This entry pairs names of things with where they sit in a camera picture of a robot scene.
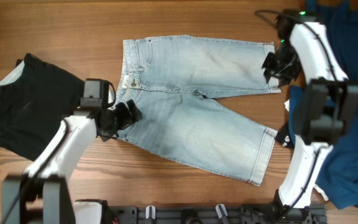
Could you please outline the black folded t-shirt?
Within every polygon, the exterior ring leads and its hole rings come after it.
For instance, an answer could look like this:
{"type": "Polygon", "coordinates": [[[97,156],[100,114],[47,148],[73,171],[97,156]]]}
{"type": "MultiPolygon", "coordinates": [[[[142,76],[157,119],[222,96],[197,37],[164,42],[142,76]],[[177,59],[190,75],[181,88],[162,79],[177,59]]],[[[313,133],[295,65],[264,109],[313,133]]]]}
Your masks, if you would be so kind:
{"type": "Polygon", "coordinates": [[[84,81],[27,53],[0,84],[0,147],[36,160],[79,105],[84,81]]]}

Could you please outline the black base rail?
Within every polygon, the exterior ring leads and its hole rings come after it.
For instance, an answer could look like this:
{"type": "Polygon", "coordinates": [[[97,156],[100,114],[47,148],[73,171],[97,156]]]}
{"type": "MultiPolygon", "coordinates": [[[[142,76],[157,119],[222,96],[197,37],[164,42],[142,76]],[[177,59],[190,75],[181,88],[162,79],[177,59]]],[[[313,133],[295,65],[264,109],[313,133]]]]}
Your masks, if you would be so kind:
{"type": "Polygon", "coordinates": [[[186,223],[317,223],[327,224],[324,205],[310,205],[305,209],[292,209],[281,220],[273,219],[269,204],[250,204],[227,207],[163,208],[149,205],[109,206],[105,200],[77,200],[73,204],[77,223],[121,223],[121,224],[186,224],[186,223]]]}

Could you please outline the dark blue t-shirt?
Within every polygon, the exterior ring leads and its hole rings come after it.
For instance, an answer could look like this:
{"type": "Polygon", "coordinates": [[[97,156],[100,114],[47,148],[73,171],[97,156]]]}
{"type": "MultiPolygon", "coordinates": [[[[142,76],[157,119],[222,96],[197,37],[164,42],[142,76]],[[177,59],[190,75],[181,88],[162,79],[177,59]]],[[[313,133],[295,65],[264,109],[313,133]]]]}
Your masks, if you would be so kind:
{"type": "Polygon", "coordinates": [[[295,150],[278,190],[290,209],[309,206],[314,186],[338,209],[358,205],[358,10],[348,6],[321,17],[283,12],[276,21],[306,80],[306,88],[290,90],[295,150]]]}

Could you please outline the light blue denim shorts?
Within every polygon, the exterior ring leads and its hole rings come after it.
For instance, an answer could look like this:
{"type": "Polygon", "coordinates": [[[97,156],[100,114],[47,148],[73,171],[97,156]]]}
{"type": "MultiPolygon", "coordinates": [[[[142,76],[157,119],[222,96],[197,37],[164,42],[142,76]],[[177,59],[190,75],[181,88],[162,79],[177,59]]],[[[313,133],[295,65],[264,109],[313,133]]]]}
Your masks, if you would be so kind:
{"type": "Polygon", "coordinates": [[[221,98],[279,93],[264,78],[271,42],[189,35],[123,42],[117,102],[142,118],[119,139],[171,161],[260,185],[276,130],[221,105],[221,98]]]}

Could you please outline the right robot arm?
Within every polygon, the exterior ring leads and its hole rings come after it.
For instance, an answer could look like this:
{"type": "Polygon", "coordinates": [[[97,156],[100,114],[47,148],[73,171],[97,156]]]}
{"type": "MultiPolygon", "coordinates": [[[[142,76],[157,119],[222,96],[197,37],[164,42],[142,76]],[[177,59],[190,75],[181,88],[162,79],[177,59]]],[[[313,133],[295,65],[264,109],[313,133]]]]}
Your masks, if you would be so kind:
{"type": "Polygon", "coordinates": [[[295,149],[283,184],[275,193],[269,219],[303,223],[311,216],[311,193],[321,167],[338,140],[350,128],[358,104],[358,84],[338,65],[326,26],[305,11],[274,11],[281,40],[262,65],[266,80],[284,86],[305,76],[306,88],[289,120],[295,149]]]}

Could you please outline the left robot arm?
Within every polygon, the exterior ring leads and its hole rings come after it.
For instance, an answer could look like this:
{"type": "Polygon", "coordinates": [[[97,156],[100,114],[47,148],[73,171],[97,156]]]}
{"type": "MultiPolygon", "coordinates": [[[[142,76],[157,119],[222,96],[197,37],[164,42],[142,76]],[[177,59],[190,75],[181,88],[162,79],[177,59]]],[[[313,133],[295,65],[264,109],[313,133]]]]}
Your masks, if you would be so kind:
{"type": "Polygon", "coordinates": [[[71,201],[68,181],[86,148],[97,138],[117,139],[118,132],[142,119],[133,100],[116,103],[111,82],[85,81],[79,107],[64,117],[43,153],[21,175],[2,183],[1,223],[119,223],[107,201],[71,201]]]}

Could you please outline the black garment with white print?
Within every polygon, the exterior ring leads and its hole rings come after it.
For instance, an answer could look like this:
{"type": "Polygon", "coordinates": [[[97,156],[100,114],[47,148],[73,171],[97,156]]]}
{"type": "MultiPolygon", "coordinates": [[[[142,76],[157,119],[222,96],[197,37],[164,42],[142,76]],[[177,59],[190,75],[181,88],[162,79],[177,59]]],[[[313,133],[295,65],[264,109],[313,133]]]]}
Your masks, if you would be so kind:
{"type": "Polygon", "coordinates": [[[289,122],[286,122],[279,130],[275,137],[276,142],[282,146],[294,149],[295,148],[295,137],[291,134],[289,122]]]}

